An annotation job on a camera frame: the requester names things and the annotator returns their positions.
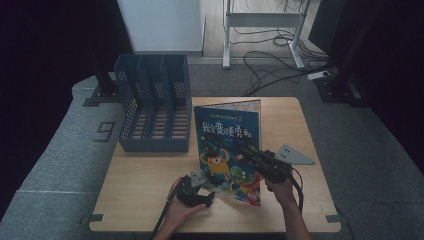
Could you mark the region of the white power strip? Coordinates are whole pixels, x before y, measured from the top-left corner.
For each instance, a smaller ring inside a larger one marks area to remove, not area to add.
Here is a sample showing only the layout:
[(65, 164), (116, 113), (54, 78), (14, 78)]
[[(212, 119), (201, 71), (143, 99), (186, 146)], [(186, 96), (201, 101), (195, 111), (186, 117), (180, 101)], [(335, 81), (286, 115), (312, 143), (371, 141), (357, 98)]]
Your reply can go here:
[(331, 73), (329, 71), (320, 71), (315, 72), (307, 75), (307, 79), (312, 81), (320, 78), (325, 78), (331, 76)]

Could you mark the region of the black stand with base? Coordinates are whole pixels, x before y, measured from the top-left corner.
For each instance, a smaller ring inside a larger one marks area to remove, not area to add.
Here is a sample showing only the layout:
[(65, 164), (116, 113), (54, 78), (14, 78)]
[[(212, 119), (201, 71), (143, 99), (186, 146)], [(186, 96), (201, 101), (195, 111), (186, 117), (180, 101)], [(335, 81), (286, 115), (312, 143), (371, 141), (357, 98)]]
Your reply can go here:
[(329, 56), (327, 64), (337, 70), (315, 81), (323, 102), (349, 103), (354, 99), (349, 81), (363, 39), (364, 4), (364, 0), (321, 0), (319, 4), (309, 39)]
[(109, 72), (97, 61), (93, 62), (94, 76), (98, 82), (93, 94), (87, 98), (84, 107), (98, 107), (101, 103), (119, 103), (118, 87), (112, 80)]

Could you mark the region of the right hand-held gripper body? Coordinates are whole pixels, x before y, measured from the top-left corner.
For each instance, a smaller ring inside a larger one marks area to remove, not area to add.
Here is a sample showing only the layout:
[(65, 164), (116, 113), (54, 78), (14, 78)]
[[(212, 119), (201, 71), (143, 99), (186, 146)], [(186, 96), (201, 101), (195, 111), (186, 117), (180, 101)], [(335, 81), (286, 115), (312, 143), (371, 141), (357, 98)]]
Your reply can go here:
[(254, 154), (256, 171), (272, 183), (283, 183), (287, 179), (292, 180), (293, 165), (314, 164), (315, 161), (312, 158), (287, 144), (283, 144), (276, 153), (270, 150), (259, 150)]

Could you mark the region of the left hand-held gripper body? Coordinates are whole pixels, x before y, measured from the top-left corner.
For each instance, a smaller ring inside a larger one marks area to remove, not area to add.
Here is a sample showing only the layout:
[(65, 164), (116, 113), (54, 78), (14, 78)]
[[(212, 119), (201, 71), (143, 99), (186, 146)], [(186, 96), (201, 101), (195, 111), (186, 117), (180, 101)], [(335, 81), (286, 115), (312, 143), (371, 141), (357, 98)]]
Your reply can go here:
[(188, 207), (206, 204), (207, 197), (198, 194), (204, 183), (205, 180), (198, 173), (191, 171), (179, 180), (176, 187), (177, 199)]

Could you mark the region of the blue plastic file rack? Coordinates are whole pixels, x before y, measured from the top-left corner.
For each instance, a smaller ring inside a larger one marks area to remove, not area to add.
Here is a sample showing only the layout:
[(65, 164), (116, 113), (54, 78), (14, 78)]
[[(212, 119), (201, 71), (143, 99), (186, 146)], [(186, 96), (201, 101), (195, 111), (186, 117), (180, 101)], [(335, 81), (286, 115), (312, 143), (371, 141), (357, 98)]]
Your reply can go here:
[(187, 57), (122, 54), (114, 71), (124, 109), (123, 149), (187, 152), (192, 113)]

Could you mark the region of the white metal desk frame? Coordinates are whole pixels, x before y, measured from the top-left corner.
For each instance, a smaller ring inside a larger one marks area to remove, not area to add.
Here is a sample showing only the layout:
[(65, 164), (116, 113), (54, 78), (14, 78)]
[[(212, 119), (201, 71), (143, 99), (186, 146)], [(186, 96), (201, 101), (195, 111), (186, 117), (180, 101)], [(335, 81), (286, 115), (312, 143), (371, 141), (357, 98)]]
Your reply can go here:
[(281, 27), (294, 28), (293, 39), (289, 42), (289, 50), (298, 69), (305, 67), (298, 48), (300, 35), (307, 17), (311, 0), (303, 0), (300, 11), (294, 13), (234, 13), (231, 10), (232, 0), (224, 0), (224, 46), (223, 68), (230, 68), (230, 28), (231, 27)]

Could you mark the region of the blue cartoon picture book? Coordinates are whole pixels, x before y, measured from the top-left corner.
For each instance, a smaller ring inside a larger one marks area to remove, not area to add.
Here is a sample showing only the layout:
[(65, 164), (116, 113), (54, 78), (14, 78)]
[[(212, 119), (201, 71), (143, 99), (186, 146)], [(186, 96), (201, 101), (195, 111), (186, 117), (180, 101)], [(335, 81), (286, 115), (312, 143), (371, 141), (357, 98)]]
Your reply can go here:
[(196, 106), (195, 130), (204, 187), (253, 206), (261, 204), (260, 177), (252, 162), (233, 150), (236, 138), (261, 143), (259, 100)]

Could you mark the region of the white panel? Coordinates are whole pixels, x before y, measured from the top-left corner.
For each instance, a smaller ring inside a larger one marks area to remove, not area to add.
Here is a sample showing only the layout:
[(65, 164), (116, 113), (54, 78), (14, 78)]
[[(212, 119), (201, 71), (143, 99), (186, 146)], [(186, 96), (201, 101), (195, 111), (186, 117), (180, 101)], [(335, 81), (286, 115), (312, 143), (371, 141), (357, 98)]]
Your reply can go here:
[(117, 0), (135, 52), (200, 52), (200, 0)]

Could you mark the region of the person's left hand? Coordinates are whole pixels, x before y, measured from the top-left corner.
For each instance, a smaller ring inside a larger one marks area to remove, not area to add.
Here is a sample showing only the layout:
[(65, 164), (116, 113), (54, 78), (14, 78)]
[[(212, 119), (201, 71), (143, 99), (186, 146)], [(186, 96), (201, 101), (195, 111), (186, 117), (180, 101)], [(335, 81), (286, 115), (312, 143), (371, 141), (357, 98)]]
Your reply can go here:
[(173, 196), (167, 201), (168, 209), (166, 211), (162, 227), (175, 231), (182, 226), (191, 215), (207, 208), (205, 204), (200, 204), (194, 207), (188, 207), (183, 204), (176, 196)]

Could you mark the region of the person's right hand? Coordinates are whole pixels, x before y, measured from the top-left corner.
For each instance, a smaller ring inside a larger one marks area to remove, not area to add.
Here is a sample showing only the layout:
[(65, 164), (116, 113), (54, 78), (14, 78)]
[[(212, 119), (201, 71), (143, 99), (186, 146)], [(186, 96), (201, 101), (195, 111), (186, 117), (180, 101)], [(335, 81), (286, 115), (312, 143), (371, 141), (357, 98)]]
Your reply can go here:
[(274, 193), (276, 200), (283, 208), (290, 205), (295, 205), (296, 200), (293, 195), (293, 185), (289, 180), (284, 183), (272, 183), (270, 180), (265, 180), (266, 186)]

